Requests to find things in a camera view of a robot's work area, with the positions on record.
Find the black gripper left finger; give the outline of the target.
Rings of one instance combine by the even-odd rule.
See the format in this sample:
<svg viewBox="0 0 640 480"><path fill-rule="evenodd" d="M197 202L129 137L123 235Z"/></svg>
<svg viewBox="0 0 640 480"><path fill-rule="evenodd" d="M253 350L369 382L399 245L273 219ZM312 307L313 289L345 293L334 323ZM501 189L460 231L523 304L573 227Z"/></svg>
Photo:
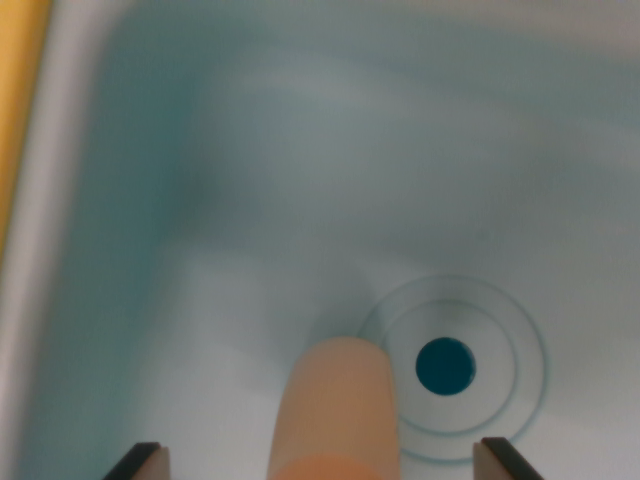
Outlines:
<svg viewBox="0 0 640 480"><path fill-rule="evenodd" d="M104 480L169 479L169 449L158 442L134 444L104 477Z"/></svg>

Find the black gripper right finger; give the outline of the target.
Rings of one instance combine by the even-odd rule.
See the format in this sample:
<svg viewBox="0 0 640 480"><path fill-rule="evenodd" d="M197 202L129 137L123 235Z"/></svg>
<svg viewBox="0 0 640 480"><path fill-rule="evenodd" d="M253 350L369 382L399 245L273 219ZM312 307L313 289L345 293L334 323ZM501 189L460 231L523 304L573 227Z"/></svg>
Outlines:
<svg viewBox="0 0 640 480"><path fill-rule="evenodd" d="M506 438L483 438L473 445L474 480L542 480Z"/></svg>

